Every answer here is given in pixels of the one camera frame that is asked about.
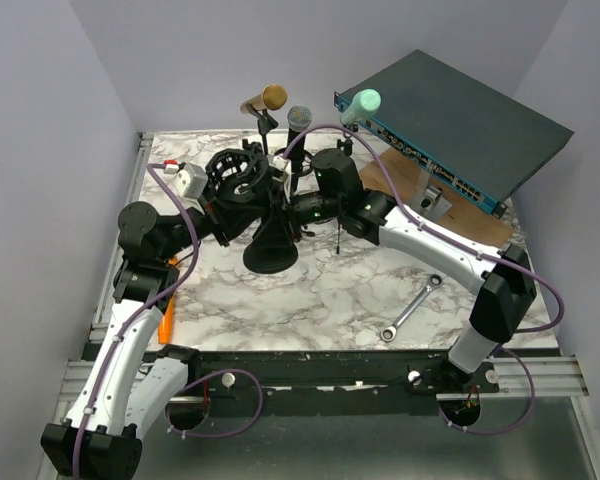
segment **gray wall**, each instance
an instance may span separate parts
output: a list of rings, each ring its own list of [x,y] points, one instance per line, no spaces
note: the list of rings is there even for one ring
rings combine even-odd
[[[536,269],[565,297],[560,344],[578,355],[600,426],[600,2],[569,1],[516,98],[576,132],[515,205]]]
[[[566,3],[70,1],[143,131],[253,128],[238,107],[268,83],[335,120],[334,90],[415,48],[513,95]]]
[[[31,479],[137,150],[66,0],[0,1],[0,479]]]

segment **black base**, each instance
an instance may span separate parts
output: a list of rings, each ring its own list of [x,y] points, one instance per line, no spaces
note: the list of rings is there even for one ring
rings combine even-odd
[[[142,442],[133,436],[86,432],[80,450],[80,478],[84,480],[130,480],[140,464]],[[78,430],[47,424],[40,444],[60,475],[72,476],[73,447]]]
[[[295,245],[279,247],[261,247],[248,245],[242,253],[244,266],[253,273],[270,275],[280,273],[293,266],[298,260],[298,249]]]

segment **black mount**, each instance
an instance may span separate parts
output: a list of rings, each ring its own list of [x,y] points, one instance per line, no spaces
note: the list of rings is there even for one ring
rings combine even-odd
[[[265,151],[265,154],[267,152],[269,152],[269,144],[267,143],[267,134],[275,129],[278,128],[279,123],[276,121],[275,118],[273,118],[271,115],[269,115],[269,112],[267,112],[266,109],[264,110],[256,110],[255,108],[253,108],[253,105],[251,105],[250,103],[247,104],[247,110],[249,111],[249,113],[251,115],[253,115],[254,117],[256,117],[258,119],[258,133],[260,134],[260,137],[262,138],[262,148]]]

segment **wrench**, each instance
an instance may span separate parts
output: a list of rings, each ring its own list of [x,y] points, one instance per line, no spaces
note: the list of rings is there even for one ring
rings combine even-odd
[[[392,342],[396,335],[398,334],[398,329],[402,326],[404,322],[416,311],[416,309],[420,306],[424,299],[429,296],[431,292],[442,285],[442,277],[440,275],[431,275],[427,280],[426,285],[420,291],[418,296],[413,299],[413,302],[409,304],[407,308],[400,314],[396,321],[391,324],[390,327],[385,328],[380,332],[380,338],[385,342]]]

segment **white marble table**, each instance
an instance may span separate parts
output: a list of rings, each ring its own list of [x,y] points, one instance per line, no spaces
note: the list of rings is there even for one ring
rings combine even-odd
[[[205,165],[219,150],[240,148],[245,137],[259,140],[256,132],[243,130],[158,134],[149,162],[177,158]],[[333,147],[337,138],[335,132],[311,134],[306,148],[315,152]],[[268,139],[273,151],[286,144],[286,131],[272,132]],[[374,137],[368,139],[378,153],[386,149]],[[353,158],[358,168],[371,160],[359,145]],[[316,187],[313,176],[301,179],[300,190],[312,187]],[[148,174],[140,199],[161,213],[176,213]],[[523,244],[513,214],[506,220],[516,229],[511,241]],[[379,331],[393,322],[434,269],[346,233],[340,255],[336,255],[336,225],[332,221],[312,226],[316,236],[298,244],[297,263],[276,275],[255,275],[242,264],[242,251],[252,231],[228,248],[207,238],[196,271],[177,293],[172,343],[203,350],[450,347],[468,321],[474,297],[445,277],[442,287],[420,306],[396,339],[390,344],[382,342]],[[544,301],[538,296],[522,326],[548,321]],[[510,345],[556,347],[557,342],[552,332],[542,332],[516,335]],[[150,348],[159,348],[157,339]]]

